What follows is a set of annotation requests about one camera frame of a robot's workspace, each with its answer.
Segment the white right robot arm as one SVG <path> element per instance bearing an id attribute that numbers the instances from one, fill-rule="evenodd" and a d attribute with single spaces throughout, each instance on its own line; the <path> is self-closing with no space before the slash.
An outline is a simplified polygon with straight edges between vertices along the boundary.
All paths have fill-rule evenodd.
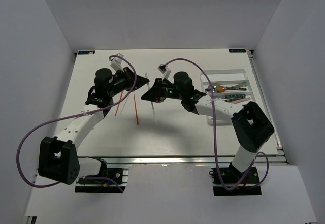
<path id="1" fill-rule="evenodd" d="M 247 178 L 250 164 L 275 132 L 273 125 L 256 102 L 250 101 L 241 106 L 212 99 L 211 96 L 194 88 L 192 79 L 186 72 L 177 72 L 174 75 L 174 83 L 156 78 L 141 99 L 154 103 L 161 103 L 164 99 L 178 99 L 188 112 L 210 117 L 216 114 L 221 120 L 231 123 L 240 144 L 229 165 L 230 179 L 236 183 Z"/>

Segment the black handled spoon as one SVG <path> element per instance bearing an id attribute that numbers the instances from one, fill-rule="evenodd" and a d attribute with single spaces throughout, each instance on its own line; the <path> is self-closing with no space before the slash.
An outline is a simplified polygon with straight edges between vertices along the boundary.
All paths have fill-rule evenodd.
<path id="1" fill-rule="evenodd" d="M 230 88 L 223 88 L 223 91 L 221 91 L 221 90 L 217 90 L 217 91 L 215 91 L 215 90 L 213 90 L 213 89 L 209 89 L 209 88 L 206 88 L 205 89 L 205 92 L 218 92 L 218 93 L 222 93 L 222 92 L 226 92 L 226 91 L 228 91 L 228 90 L 234 90 L 234 91 L 247 91 L 247 88 L 245 88 L 245 87 L 230 87 Z"/>

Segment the iridescent gold spoon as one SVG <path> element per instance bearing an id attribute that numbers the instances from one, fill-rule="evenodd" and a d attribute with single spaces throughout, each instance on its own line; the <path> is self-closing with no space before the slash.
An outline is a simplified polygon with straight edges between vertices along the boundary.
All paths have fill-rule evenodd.
<path id="1" fill-rule="evenodd" d="M 246 91 L 247 88 L 247 83 L 243 82 L 237 85 L 233 85 L 233 86 L 222 86 L 218 83 L 213 83 L 212 84 L 212 88 L 217 91 L 217 92 L 225 92 L 227 90 L 238 90 L 238 91 Z"/>

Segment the green handled fork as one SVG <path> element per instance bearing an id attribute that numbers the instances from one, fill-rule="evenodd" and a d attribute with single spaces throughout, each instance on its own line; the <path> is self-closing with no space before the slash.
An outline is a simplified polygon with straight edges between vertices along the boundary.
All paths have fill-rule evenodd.
<path id="1" fill-rule="evenodd" d="M 226 99 L 237 99 L 237 98 L 245 98 L 245 94 L 228 94 L 224 96 Z"/>

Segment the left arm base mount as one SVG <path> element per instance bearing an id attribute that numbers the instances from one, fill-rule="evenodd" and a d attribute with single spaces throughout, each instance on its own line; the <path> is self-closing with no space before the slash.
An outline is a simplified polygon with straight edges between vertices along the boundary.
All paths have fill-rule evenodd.
<path id="1" fill-rule="evenodd" d="M 97 157 L 79 159 L 76 193 L 121 194 L 126 189 L 128 169 Z"/>

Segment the pink handled spoon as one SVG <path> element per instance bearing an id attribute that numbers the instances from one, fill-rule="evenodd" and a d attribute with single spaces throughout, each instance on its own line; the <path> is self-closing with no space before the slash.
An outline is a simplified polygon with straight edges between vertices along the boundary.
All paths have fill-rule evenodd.
<path id="1" fill-rule="evenodd" d="M 209 85 L 208 88 L 213 89 L 215 91 L 217 91 L 217 90 L 218 91 L 219 90 L 223 91 L 223 87 L 221 85 L 217 84 L 217 83 L 213 83 L 212 85 Z"/>

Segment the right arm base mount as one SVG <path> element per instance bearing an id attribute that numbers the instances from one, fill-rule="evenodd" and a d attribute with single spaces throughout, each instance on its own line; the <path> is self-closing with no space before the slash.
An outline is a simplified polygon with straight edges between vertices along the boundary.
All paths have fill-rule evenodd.
<path id="1" fill-rule="evenodd" d="M 232 187 L 240 179 L 233 175 L 227 167 L 220 168 L 220 172 L 227 187 Z M 222 186 L 216 168 L 212 168 L 209 175 L 212 178 L 213 194 L 215 196 L 260 196 L 262 194 L 261 187 L 255 186 L 260 182 L 256 167 L 252 167 L 248 175 L 232 191 L 226 190 Z"/>

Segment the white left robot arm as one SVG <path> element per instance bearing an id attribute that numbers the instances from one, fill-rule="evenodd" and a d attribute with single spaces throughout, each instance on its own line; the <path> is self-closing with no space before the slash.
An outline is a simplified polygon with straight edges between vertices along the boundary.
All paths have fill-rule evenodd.
<path id="1" fill-rule="evenodd" d="M 135 75 L 125 67 L 112 73 L 108 68 L 96 71 L 94 86 L 90 88 L 80 116 L 60 133 L 45 137 L 40 144 L 38 174 L 71 185 L 80 177 L 77 151 L 90 131 L 109 113 L 113 97 L 123 91 L 134 91 L 149 83 L 149 79 Z"/>

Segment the orange chopstick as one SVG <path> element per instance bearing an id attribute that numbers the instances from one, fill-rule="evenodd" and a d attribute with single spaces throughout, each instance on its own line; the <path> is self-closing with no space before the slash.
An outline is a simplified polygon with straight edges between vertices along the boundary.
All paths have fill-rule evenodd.
<path id="1" fill-rule="evenodd" d="M 137 109 L 136 95 L 133 94 L 133 97 L 134 97 L 134 108 L 135 108 L 136 123 L 137 123 L 137 125 L 139 125 L 139 117 L 138 117 L 138 109 Z"/>
<path id="2" fill-rule="evenodd" d="M 120 94 L 119 101 L 118 101 L 119 103 L 116 106 L 116 111 L 115 111 L 115 115 L 114 116 L 117 116 L 117 113 L 118 113 L 118 110 L 119 110 L 119 106 L 120 106 L 120 102 L 121 102 L 121 99 L 123 98 L 123 93 L 124 93 L 124 91 L 122 91 L 121 94 Z"/>

